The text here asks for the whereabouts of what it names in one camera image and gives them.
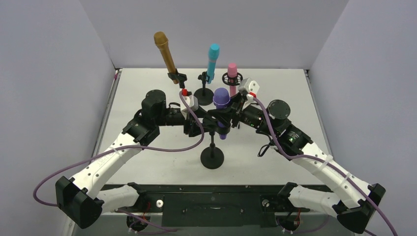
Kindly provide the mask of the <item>gold mic black stand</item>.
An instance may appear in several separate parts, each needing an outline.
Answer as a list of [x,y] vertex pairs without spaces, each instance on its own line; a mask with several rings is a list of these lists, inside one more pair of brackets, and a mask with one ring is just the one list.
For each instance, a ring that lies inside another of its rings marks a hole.
[[186,96],[188,94],[187,89],[185,88],[185,82],[187,81],[187,76],[185,74],[179,73],[176,69],[174,72],[169,71],[168,77],[175,83],[178,84],[180,88],[180,95]]

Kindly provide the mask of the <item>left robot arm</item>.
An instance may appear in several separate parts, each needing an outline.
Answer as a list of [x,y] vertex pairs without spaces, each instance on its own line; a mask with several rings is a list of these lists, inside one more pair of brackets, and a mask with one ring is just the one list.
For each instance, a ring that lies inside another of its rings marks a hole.
[[58,208],[81,229],[91,226],[101,214],[130,207],[141,211],[147,198],[132,185],[103,191],[107,181],[132,157],[147,149],[160,134],[160,126],[183,126],[190,130],[193,124],[203,135],[200,118],[208,116],[197,98],[182,89],[180,108],[168,108],[166,95],[161,90],[149,91],[141,109],[122,129],[114,143],[84,169],[71,178],[61,177],[55,184]]

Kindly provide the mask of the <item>purple microphone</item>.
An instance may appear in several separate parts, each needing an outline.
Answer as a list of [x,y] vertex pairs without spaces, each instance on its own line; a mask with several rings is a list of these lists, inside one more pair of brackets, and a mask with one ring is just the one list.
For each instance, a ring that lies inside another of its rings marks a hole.
[[213,103],[217,109],[225,109],[230,102],[229,91],[226,88],[217,88],[213,94]]

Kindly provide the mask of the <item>gold microphone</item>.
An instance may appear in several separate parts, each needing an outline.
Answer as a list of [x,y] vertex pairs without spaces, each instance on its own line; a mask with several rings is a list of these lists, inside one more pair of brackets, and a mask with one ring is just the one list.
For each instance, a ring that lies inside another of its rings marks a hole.
[[162,58],[165,62],[169,74],[176,74],[177,68],[175,66],[174,60],[172,58],[170,49],[169,49],[169,40],[164,32],[158,31],[154,34],[154,43],[157,48],[160,50]]

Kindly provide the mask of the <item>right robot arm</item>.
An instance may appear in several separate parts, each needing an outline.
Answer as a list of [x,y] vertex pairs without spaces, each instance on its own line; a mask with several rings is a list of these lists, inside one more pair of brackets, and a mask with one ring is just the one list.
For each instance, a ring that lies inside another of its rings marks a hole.
[[279,192],[278,205],[284,210],[305,208],[325,213],[351,232],[362,234],[386,190],[380,184],[370,184],[341,167],[332,155],[323,152],[302,130],[289,120],[290,107],[282,100],[267,106],[253,94],[233,97],[213,97],[214,110],[209,114],[222,127],[243,123],[267,135],[270,146],[287,160],[297,164],[329,188],[328,192],[312,190],[289,182]]

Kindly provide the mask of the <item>purple mic black stand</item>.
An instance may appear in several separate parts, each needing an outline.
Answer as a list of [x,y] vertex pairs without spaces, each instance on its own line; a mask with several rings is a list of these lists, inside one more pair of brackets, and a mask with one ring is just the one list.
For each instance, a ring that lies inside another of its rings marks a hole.
[[214,136],[216,133],[213,131],[213,125],[215,122],[217,121],[203,122],[204,130],[210,135],[210,144],[200,155],[202,165],[211,170],[218,169],[224,162],[224,153],[215,145],[214,142]]

